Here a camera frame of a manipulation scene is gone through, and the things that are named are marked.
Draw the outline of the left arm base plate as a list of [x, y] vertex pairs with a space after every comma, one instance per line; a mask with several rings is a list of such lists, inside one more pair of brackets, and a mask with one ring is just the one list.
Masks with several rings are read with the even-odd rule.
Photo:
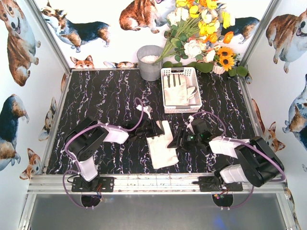
[[73, 179], [72, 192], [113, 192], [114, 177], [96, 176], [91, 181], [86, 181], [82, 176]]

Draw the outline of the white glove with green fingers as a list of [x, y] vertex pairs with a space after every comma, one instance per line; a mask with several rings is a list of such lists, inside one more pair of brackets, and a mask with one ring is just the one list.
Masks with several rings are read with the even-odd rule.
[[187, 100], [191, 100], [197, 92], [197, 87], [192, 86], [187, 88]]

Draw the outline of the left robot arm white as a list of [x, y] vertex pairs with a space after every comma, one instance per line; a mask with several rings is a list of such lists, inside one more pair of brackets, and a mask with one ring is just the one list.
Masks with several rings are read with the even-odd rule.
[[66, 135], [64, 149], [76, 162], [81, 177], [91, 182], [98, 176], [93, 154], [102, 143], [124, 144], [138, 138], [154, 138], [163, 134], [162, 123], [149, 118], [141, 119], [131, 129], [125, 129], [87, 117]]

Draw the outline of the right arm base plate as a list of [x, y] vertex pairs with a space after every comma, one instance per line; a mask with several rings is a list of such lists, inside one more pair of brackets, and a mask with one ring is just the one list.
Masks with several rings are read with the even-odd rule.
[[229, 192], [241, 192], [243, 186], [240, 183], [226, 184], [220, 177], [217, 176], [200, 176], [197, 181], [193, 181], [192, 184], [199, 186], [201, 192], [215, 192], [215, 191], [229, 191]]

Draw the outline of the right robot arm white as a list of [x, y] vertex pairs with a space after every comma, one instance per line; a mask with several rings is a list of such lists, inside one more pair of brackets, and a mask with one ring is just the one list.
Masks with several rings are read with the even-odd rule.
[[262, 137], [235, 139], [217, 136], [207, 127], [202, 119], [188, 123], [180, 128], [168, 149], [182, 151], [199, 147], [213, 154], [220, 154], [237, 159], [238, 164], [224, 166], [217, 170], [217, 177], [224, 184], [250, 183], [261, 187], [269, 181], [275, 181], [281, 175], [285, 179], [284, 166]]

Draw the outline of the white grey glove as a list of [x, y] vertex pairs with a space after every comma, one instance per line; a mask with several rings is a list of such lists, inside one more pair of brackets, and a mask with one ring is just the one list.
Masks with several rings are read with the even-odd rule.
[[166, 106], [188, 105], [186, 77], [182, 74], [163, 76]]
[[179, 162], [175, 148], [167, 146], [173, 140], [173, 135], [167, 120], [162, 121], [164, 134], [153, 138], [147, 138], [152, 165], [155, 170], [175, 165]]

